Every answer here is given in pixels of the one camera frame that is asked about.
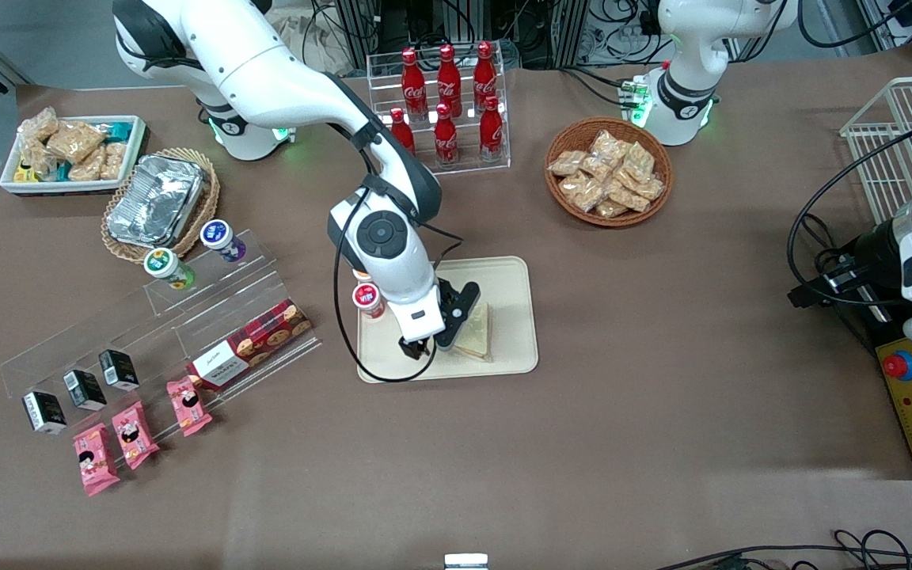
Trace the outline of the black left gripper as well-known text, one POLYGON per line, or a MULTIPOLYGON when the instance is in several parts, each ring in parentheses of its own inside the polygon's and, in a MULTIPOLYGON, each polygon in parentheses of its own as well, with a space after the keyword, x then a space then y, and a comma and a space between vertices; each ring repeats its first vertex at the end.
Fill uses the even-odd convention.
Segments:
POLYGON ((857 269, 836 268, 808 280, 792 268, 790 271, 799 285, 790 290, 788 300, 796 308, 853 306, 859 299, 850 298, 848 291, 861 285, 861 275, 872 285, 900 286, 902 270, 899 252, 893 222, 880 223, 854 239, 852 257, 857 269))

